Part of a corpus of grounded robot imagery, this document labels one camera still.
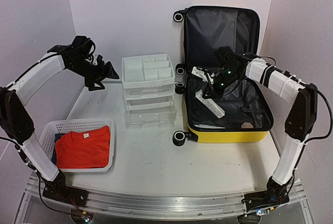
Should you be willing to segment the white plastic drawer organizer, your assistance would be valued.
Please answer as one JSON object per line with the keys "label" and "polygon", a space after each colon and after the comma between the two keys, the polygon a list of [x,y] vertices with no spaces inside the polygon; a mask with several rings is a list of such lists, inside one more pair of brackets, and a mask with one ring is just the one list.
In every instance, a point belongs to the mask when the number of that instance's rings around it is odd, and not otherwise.
{"label": "white plastic drawer organizer", "polygon": [[127,125],[175,122],[175,73],[168,54],[123,57],[122,86]]}

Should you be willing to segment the yellow Pikachu hard-shell suitcase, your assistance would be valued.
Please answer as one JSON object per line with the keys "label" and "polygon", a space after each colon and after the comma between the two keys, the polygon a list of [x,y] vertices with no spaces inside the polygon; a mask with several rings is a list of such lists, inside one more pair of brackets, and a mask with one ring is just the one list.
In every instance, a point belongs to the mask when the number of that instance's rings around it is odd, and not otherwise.
{"label": "yellow Pikachu hard-shell suitcase", "polygon": [[[245,76],[242,55],[255,54],[258,49],[260,19],[251,9],[192,6],[174,13],[175,22],[183,24],[184,63],[176,65],[177,74],[186,74],[185,82],[177,83],[175,91],[185,96],[187,130],[176,131],[173,143],[237,143],[262,140],[273,126],[273,114],[258,85]],[[235,75],[239,79],[223,96],[205,96],[207,82],[191,74],[192,68],[205,69],[212,77]],[[224,111],[217,118],[198,99],[213,99]],[[242,129],[250,122],[253,129]]]}

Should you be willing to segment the white perforated plastic basket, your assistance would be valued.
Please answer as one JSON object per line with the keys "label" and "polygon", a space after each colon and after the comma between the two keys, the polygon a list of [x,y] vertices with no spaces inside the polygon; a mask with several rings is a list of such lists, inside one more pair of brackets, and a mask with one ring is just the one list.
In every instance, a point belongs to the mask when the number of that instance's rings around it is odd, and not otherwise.
{"label": "white perforated plastic basket", "polygon": [[44,127],[39,143],[62,172],[108,173],[114,156],[114,122],[110,118],[52,121]]}

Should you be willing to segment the orange garment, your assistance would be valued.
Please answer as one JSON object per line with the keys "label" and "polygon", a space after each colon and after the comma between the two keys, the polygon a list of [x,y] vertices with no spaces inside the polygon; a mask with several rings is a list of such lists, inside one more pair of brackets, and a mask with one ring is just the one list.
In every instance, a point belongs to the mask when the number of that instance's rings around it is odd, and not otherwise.
{"label": "orange garment", "polygon": [[110,128],[71,131],[55,143],[56,166],[60,169],[104,168],[109,163]]}

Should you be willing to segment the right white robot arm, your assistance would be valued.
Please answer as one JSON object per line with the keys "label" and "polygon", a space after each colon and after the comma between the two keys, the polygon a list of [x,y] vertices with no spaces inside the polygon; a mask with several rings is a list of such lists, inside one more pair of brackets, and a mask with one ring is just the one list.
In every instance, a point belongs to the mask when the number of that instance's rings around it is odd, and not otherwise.
{"label": "right white robot arm", "polygon": [[277,167],[268,179],[266,190],[247,193],[242,200],[248,213],[260,215],[269,208],[289,202],[295,171],[306,145],[311,141],[326,139],[332,133],[332,125],[329,125],[325,135],[310,136],[317,120],[318,98],[325,102],[329,116],[332,116],[332,109],[316,85],[305,83],[296,75],[268,64],[256,54],[236,54],[229,46],[223,46],[213,52],[213,58],[218,70],[214,75],[207,76],[211,97],[222,97],[235,81],[246,78],[273,92],[289,108],[285,120],[285,146]]}

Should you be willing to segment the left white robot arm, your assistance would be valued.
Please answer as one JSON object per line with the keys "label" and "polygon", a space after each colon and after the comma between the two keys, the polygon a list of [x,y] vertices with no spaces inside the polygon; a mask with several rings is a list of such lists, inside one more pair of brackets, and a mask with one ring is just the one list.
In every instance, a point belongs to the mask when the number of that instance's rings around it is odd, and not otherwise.
{"label": "left white robot arm", "polygon": [[67,183],[65,171],[52,161],[36,134],[31,104],[38,93],[64,71],[83,80],[90,92],[105,89],[104,80],[117,80],[119,73],[110,61],[96,54],[96,44],[84,35],[77,35],[69,44],[56,44],[25,70],[18,78],[1,86],[1,130],[12,142],[30,170],[37,176],[39,197],[57,203],[83,207],[88,191]]}

